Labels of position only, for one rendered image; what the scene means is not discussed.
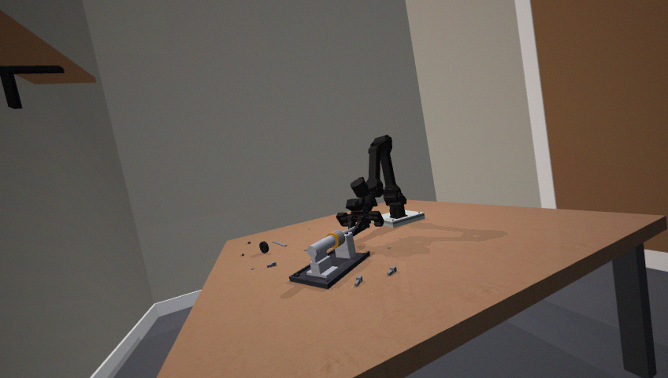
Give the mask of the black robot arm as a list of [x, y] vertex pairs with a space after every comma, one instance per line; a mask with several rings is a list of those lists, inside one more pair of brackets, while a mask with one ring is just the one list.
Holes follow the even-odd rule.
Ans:
[[[388, 135], [375, 138], [370, 144], [369, 151], [369, 179], [365, 182], [363, 177], [351, 183], [351, 188], [358, 198], [348, 199], [346, 208], [351, 211], [365, 213], [366, 202], [372, 208], [377, 206], [375, 198], [384, 195], [386, 206], [390, 206], [390, 218], [399, 219], [407, 217], [404, 205], [406, 198], [399, 186], [395, 183], [392, 167], [391, 151], [392, 138]], [[380, 163], [384, 174], [385, 188], [380, 180]]]

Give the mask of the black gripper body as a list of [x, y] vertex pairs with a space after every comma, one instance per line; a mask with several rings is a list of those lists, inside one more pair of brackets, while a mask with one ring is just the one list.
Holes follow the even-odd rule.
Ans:
[[368, 202], [366, 202], [365, 213], [361, 211], [352, 211], [353, 214], [337, 213], [336, 218], [343, 227], [348, 227], [346, 217], [352, 217], [354, 222], [357, 222], [358, 216], [364, 216], [369, 224], [371, 223], [371, 221], [374, 221], [374, 225], [376, 227], [382, 227], [384, 224], [384, 219], [381, 216], [380, 211], [371, 211], [371, 210], [372, 206]]

